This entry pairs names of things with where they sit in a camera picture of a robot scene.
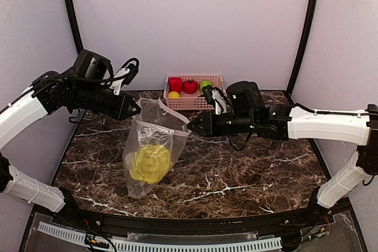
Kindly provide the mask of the pink perforated plastic basket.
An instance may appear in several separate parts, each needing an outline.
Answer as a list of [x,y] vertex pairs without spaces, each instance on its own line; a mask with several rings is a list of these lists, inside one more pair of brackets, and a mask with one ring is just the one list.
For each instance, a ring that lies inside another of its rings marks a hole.
[[225,91],[223,85],[223,78],[219,74],[195,74],[188,76],[180,75],[168,75],[165,79],[163,98],[165,104],[173,110],[213,110],[214,107],[208,104],[203,96],[201,96],[200,86],[194,94],[187,94],[184,91],[180,93],[180,98],[169,98],[168,94],[171,92],[169,84],[169,78],[180,78],[183,82],[187,80],[194,80],[200,84],[204,80],[210,81],[214,87],[218,87],[222,91]]

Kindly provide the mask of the clear zip top bag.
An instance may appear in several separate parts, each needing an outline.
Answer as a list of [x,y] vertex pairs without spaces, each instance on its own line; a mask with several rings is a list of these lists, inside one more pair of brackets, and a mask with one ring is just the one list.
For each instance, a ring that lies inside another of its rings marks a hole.
[[188,118],[160,99],[139,99],[123,151],[128,197],[146,196],[171,170],[191,133]]

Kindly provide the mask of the green toy chayote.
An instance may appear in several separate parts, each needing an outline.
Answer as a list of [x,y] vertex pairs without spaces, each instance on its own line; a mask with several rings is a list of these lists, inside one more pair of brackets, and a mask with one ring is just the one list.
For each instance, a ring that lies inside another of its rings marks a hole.
[[203,94],[203,88],[206,86],[213,87],[213,83],[210,80],[203,80],[200,82],[200,93]]

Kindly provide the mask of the yellow toy napa cabbage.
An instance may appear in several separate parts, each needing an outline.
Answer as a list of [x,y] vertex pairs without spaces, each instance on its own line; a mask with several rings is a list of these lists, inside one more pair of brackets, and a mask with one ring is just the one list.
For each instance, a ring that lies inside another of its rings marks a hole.
[[158,183],[171,167],[171,154],[164,145],[145,145],[132,156],[129,174],[136,181]]

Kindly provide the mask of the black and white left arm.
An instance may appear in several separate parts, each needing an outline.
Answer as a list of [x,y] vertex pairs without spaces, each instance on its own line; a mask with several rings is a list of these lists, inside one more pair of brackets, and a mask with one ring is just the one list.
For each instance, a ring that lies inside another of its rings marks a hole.
[[[69,69],[62,73],[44,73],[1,110],[1,147],[62,107],[69,112],[90,110],[116,120],[140,113],[141,108],[132,96],[121,90],[122,86],[132,82],[138,71],[137,58],[130,58],[114,72],[109,59],[81,50]],[[68,190],[49,186],[26,175],[4,156],[1,157],[1,192],[55,213],[78,209]]]

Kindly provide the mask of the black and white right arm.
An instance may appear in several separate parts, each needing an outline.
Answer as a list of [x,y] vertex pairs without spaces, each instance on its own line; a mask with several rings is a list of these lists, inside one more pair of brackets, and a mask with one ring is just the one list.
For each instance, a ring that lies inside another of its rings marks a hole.
[[377,106],[355,111],[309,109],[294,105],[265,106],[258,85],[239,81],[225,92],[205,86],[213,111],[200,114],[187,127],[203,137],[248,133],[274,140],[323,139],[353,143],[356,153],[325,184],[316,189],[311,210],[332,208],[359,183],[377,175]]

